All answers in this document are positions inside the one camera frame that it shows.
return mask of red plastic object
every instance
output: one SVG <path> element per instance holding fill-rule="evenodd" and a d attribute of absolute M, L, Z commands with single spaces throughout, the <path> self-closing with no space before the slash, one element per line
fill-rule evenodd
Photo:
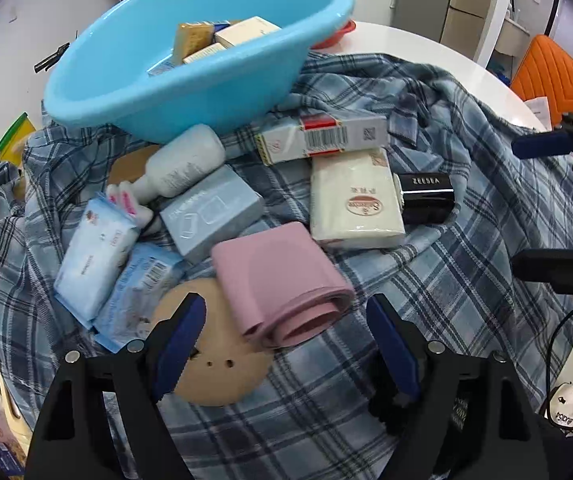
<path fill-rule="evenodd" d="M 326 40 L 313 45 L 311 48 L 313 48 L 314 50 L 320 50 L 321 48 L 329 48 L 330 46 L 333 46 L 336 43 L 338 43 L 342 39 L 342 36 L 354 30 L 356 30 L 356 22 L 354 22 L 353 20 L 348 20 L 347 24 L 344 27 L 340 28 L 340 30 L 337 30 L 332 35 L 332 37 L 327 38 Z"/>

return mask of screw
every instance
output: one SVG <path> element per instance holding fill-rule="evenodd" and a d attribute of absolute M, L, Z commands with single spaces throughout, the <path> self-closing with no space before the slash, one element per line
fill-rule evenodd
<path fill-rule="evenodd" d="M 447 349 L 447 347 L 445 347 L 440 341 L 429 341 L 427 348 L 429 349 L 429 352 L 437 355 L 440 355 Z"/>
<path fill-rule="evenodd" d="M 126 349 L 132 354 L 137 354 L 144 349 L 144 341 L 141 339 L 133 339 L 128 345 L 126 345 Z"/>
<path fill-rule="evenodd" d="M 506 363 L 507 362 L 507 358 L 504 356 L 504 354 L 502 352 L 498 352 L 497 350 L 494 350 L 493 352 L 491 352 L 491 355 L 499 363 Z"/>
<path fill-rule="evenodd" d="M 71 350 L 67 355 L 64 356 L 64 360 L 67 363 L 74 363 L 80 358 L 80 353 L 77 350 Z"/>

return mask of chair backrest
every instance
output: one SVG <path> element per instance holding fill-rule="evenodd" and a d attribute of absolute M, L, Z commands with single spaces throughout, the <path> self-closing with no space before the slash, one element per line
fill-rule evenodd
<path fill-rule="evenodd" d="M 540 34 L 529 45 L 511 89 L 523 100 L 547 97 L 551 124 L 573 112 L 573 58 L 548 36 Z"/>

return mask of qr code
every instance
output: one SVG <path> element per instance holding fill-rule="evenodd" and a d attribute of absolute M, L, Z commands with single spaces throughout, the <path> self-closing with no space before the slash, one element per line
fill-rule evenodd
<path fill-rule="evenodd" d="M 375 128 L 364 129 L 364 140 L 375 140 Z"/>

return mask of pink wrap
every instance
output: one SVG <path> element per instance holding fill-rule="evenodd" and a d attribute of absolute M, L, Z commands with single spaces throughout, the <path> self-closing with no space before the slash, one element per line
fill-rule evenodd
<path fill-rule="evenodd" d="M 263 348 L 318 335 L 355 298 L 299 222 L 222 242 L 211 255 L 240 331 Z"/>

